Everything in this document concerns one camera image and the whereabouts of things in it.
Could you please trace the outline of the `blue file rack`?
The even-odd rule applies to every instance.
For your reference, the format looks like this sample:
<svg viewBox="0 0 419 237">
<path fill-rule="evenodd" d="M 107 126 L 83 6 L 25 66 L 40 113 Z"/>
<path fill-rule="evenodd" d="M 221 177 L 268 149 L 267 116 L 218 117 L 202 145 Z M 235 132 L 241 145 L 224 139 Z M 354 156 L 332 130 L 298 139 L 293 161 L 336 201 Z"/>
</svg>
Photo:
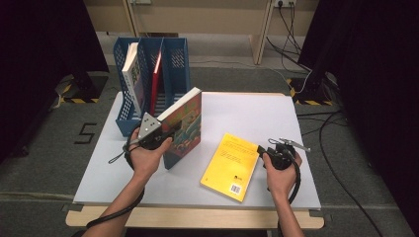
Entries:
<svg viewBox="0 0 419 237">
<path fill-rule="evenodd" d="M 134 126 L 142 119 L 135 111 L 130 99 L 122 69 L 126 61 L 127 49 L 132 42 L 137 42 L 138 61 L 143 83 L 145 112 L 150 113 L 152 73 L 157 53 L 162 52 L 161 72 L 155 116 L 173 105 L 191 89 L 189 72 L 189 54 L 187 40 L 183 38 L 118 38 L 114 44 L 114 59 L 119 73 L 123 103 L 116 123 L 123 136 L 129 136 Z"/>
</svg>

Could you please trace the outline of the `wooden table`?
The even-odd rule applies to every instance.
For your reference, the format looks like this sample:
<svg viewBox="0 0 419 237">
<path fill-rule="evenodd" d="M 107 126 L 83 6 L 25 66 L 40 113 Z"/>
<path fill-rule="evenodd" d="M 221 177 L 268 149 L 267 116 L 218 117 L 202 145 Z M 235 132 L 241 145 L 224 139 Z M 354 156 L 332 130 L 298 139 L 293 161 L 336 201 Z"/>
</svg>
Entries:
<svg viewBox="0 0 419 237">
<path fill-rule="evenodd" d="M 108 206 L 74 202 L 65 222 L 69 226 L 84 226 L 97 218 Z M 130 227 L 150 228 L 228 228 L 274 229 L 278 217 L 272 208 L 221 208 L 205 206 L 149 206 L 140 203 L 127 222 Z"/>
</svg>

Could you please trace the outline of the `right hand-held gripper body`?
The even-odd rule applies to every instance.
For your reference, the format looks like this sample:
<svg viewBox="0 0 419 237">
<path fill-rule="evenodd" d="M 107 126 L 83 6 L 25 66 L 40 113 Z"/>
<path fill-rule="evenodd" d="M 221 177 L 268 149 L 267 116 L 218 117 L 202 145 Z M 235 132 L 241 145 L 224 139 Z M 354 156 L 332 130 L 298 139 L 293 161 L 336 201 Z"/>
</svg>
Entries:
<svg viewBox="0 0 419 237">
<path fill-rule="evenodd" d="M 286 170 L 293 163 L 296 148 L 306 152 L 310 151 L 309 147 L 286 138 L 279 138 L 278 140 L 269 138 L 268 142 L 275 145 L 274 148 L 269 147 L 266 153 L 270 156 L 272 165 L 277 170 Z"/>
</svg>

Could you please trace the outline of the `yellow book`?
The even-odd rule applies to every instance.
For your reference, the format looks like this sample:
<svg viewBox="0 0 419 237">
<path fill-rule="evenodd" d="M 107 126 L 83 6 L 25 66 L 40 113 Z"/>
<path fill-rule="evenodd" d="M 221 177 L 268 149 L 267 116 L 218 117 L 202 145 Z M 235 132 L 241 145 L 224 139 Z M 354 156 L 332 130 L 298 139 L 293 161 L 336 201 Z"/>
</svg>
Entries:
<svg viewBox="0 0 419 237">
<path fill-rule="evenodd" d="M 243 202 L 256 167 L 258 145 L 226 133 L 201 178 L 201 185 Z"/>
</svg>

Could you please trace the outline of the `red book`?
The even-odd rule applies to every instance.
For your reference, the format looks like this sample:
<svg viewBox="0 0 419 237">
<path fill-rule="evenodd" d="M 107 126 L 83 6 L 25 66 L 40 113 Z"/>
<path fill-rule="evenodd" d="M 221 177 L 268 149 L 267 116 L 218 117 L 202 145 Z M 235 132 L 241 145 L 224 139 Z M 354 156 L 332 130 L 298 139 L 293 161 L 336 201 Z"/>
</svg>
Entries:
<svg viewBox="0 0 419 237">
<path fill-rule="evenodd" d="M 155 106 L 157 102 L 157 96 L 158 96 L 158 87 L 159 87 L 159 78 L 160 78 L 160 72 L 161 72 L 161 58 L 162 58 L 162 52 L 161 50 L 158 51 L 155 66 L 152 73 L 152 85 L 151 85 L 151 97 L 150 97 L 150 114 L 154 116 L 155 114 Z"/>
</svg>

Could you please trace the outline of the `black stand base striped tape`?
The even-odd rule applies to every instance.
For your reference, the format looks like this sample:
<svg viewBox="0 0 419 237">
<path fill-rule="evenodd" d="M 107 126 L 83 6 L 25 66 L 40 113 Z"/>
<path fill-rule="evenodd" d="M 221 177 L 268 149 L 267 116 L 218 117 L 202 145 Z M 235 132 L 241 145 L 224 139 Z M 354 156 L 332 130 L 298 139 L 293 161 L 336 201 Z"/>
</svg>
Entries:
<svg viewBox="0 0 419 237">
<path fill-rule="evenodd" d="M 86 73 L 82 78 L 69 75 L 58 83 L 55 92 L 60 103 L 98 103 L 107 81 L 106 75 Z"/>
<path fill-rule="evenodd" d="M 293 102 L 298 105 L 332 106 L 332 95 L 322 80 L 312 80 L 309 76 L 289 78 L 286 80 L 290 87 Z"/>
</svg>

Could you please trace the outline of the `person's right hand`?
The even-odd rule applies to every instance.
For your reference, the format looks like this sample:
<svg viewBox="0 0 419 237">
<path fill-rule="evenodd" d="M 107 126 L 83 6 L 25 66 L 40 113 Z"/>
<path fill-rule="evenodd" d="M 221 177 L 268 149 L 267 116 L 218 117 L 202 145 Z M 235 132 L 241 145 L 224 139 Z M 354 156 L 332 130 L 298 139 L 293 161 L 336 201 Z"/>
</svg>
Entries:
<svg viewBox="0 0 419 237">
<path fill-rule="evenodd" d="M 267 185 L 271 195 L 287 196 L 296 182 L 296 171 L 294 165 L 286 170 L 277 170 L 271 162 L 268 154 L 263 154 L 263 161 L 266 163 Z"/>
</svg>

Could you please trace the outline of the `person's left hand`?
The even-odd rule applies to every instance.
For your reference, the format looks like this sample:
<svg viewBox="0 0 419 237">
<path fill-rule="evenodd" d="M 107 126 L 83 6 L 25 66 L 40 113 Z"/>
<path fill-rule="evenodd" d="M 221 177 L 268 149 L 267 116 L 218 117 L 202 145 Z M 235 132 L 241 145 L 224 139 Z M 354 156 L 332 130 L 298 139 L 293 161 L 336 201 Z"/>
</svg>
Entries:
<svg viewBox="0 0 419 237">
<path fill-rule="evenodd" d="M 162 144 L 154 149 L 147 150 L 136 144 L 129 146 L 130 159 L 133 165 L 133 179 L 147 181 L 157 171 L 160 159 L 170 148 L 172 138 L 166 138 Z"/>
</svg>

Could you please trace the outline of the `black curtain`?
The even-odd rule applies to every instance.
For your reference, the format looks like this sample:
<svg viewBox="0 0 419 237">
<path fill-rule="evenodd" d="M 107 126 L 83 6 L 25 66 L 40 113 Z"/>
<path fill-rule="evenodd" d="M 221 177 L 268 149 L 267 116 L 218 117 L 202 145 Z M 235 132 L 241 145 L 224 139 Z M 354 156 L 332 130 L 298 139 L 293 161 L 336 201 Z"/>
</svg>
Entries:
<svg viewBox="0 0 419 237">
<path fill-rule="evenodd" d="M 319 0 L 299 61 L 336 77 L 360 142 L 419 237 L 419 0 Z"/>
<path fill-rule="evenodd" d="M 108 65 L 83 0 L 0 0 L 0 163 L 39 125 L 67 75 Z"/>
</svg>

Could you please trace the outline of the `white table board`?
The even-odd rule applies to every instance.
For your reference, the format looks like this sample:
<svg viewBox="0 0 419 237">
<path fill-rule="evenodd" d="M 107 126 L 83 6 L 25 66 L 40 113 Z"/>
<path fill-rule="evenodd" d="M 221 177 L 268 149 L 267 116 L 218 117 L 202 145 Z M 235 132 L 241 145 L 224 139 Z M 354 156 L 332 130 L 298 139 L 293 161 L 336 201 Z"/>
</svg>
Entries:
<svg viewBox="0 0 419 237">
<path fill-rule="evenodd" d="M 116 118 L 123 103 L 118 94 L 112 105 L 74 201 L 84 204 L 110 203 L 132 176 L 122 151 L 122 136 Z M 302 143 L 293 100 L 279 94 L 202 93 L 201 142 L 173 168 L 160 165 L 145 188 L 141 203 L 155 206 L 205 206 L 221 208 L 272 208 L 266 170 L 259 161 L 243 201 L 201 185 L 201 178 L 222 137 L 233 134 L 268 147 L 270 139 L 286 138 Z"/>
</svg>

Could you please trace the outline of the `white picture-grid book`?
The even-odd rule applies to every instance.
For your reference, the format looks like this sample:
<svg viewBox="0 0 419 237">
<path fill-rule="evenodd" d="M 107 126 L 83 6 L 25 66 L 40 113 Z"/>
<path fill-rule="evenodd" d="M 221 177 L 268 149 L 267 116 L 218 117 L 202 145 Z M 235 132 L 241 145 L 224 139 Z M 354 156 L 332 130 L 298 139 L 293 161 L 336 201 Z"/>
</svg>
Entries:
<svg viewBox="0 0 419 237">
<path fill-rule="evenodd" d="M 132 42 L 127 49 L 126 61 L 122 69 L 130 99 L 136 115 L 141 118 L 144 107 L 143 83 L 137 52 L 138 43 Z"/>
</svg>

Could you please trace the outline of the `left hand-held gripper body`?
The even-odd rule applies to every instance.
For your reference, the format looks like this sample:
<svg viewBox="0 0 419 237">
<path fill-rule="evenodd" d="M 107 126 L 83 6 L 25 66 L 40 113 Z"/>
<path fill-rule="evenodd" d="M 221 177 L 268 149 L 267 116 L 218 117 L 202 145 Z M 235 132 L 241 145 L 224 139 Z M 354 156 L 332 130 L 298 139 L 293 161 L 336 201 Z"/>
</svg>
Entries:
<svg viewBox="0 0 419 237">
<path fill-rule="evenodd" d="M 149 113 L 145 113 L 139 127 L 138 143 L 147 150 L 154 150 L 160 146 L 160 138 L 161 122 Z"/>
</svg>

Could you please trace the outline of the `beige wooden desk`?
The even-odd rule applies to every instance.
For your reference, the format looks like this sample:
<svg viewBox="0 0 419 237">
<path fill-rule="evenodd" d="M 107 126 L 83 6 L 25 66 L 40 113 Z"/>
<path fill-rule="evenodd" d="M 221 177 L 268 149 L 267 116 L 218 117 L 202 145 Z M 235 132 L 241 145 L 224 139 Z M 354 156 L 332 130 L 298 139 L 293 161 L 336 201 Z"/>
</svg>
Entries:
<svg viewBox="0 0 419 237">
<path fill-rule="evenodd" d="M 276 8 L 275 0 L 83 0 L 98 32 L 148 34 L 245 35 L 253 62 L 262 62 L 267 36 L 307 34 L 319 0 L 296 0 L 292 8 Z"/>
</svg>

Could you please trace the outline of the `teal illustrated book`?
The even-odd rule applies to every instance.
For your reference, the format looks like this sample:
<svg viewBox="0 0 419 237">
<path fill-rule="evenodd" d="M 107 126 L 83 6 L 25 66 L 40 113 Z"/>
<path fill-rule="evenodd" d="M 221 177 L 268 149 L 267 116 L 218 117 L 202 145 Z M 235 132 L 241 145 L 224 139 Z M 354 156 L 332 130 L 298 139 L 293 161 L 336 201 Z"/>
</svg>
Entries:
<svg viewBox="0 0 419 237">
<path fill-rule="evenodd" d="M 169 170 L 201 142 L 202 90 L 194 87 L 157 119 L 163 123 L 182 123 L 170 148 L 163 155 L 164 167 Z"/>
</svg>

